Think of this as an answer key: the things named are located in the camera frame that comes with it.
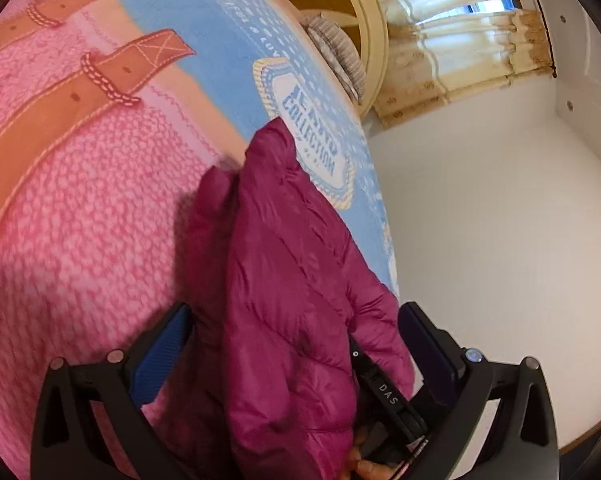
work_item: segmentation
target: bed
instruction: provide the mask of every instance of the bed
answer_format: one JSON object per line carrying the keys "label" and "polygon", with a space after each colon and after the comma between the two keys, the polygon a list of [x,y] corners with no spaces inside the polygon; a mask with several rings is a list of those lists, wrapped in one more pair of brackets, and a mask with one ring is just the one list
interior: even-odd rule
{"label": "bed", "polygon": [[[355,109],[278,0],[11,0],[0,15],[0,456],[28,478],[51,359],[125,348],[181,294],[203,173],[281,116],[395,293]],[[165,396],[144,412],[155,423]]]}

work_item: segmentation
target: human hand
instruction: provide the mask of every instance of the human hand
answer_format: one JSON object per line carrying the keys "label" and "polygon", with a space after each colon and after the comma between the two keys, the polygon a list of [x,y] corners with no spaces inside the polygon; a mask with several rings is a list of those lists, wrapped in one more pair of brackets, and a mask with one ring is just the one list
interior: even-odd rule
{"label": "human hand", "polygon": [[360,428],[354,437],[354,447],[350,450],[338,480],[351,480],[352,472],[363,480],[389,480],[396,472],[395,469],[369,460],[361,460],[359,446],[365,442],[369,434],[368,428]]}

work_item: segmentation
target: screw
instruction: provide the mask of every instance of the screw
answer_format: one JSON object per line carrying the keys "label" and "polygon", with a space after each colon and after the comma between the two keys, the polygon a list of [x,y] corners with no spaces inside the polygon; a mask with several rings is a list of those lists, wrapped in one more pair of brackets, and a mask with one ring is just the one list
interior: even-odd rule
{"label": "screw", "polygon": [[125,357],[125,352],[122,350],[112,350],[107,354],[107,361],[111,364],[115,365],[116,363],[120,363]]}
{"label": "screw", "polygon": [[531,356],[525,358],[525,365],[530,370],[538,370],[541,367],[541,364],[538,362],[538,359],[536,357]]}
{"label": "screw", "polygon": [[483,354],[478,348],[468,348],[465,357],[471,363],[480,363],[483,360]]}
{"label": "screw", "polygon": [[52,370],[60,370],[63,364],[65,364],[65,359],[63,359],[62,357],[56,357],[52,359],[52,362],[50,363],[50,368]]}

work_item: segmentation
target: window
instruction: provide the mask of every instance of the window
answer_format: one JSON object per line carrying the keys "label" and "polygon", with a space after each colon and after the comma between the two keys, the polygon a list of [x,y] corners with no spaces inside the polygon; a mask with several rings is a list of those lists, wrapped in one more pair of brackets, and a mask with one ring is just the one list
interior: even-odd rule
{"label": "window", "polygon": [[440,14],[436,14],[431,18],[427,18],[420,23],[427,23],[440,18],[448,18],[450,16],[458,16],[459,14],[478,14],[481,12],[503,12],[505,10],[522,9],[520,0],[488,0],[477,4],[465,5],[456,9],[446,10]]}

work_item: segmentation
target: finger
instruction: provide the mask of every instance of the finger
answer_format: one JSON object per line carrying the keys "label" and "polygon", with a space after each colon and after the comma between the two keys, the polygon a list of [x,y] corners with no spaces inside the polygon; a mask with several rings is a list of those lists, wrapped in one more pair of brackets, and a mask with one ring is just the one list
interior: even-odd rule
{"label": "finger", "polygon": [[345,460],[345,470],[353,471],[356,469],[356,464],[361,459],[361,452],[357,447],[353,447],[349,450],[347,454],[347,459]]}
{"label": "finger", "polygon": [[360,460],[356,464],[356,472],[363,480],[389,480],[395,469],[383,464],[375,464],[369,460]]}
{"label": "finger", "polygon": [[370,427],[369,426],[361,426],[356,431],[356,435],[354,436],[354,446],[360,446],[360,444],[364,443],[367,440],[367,437],[370,435]]}

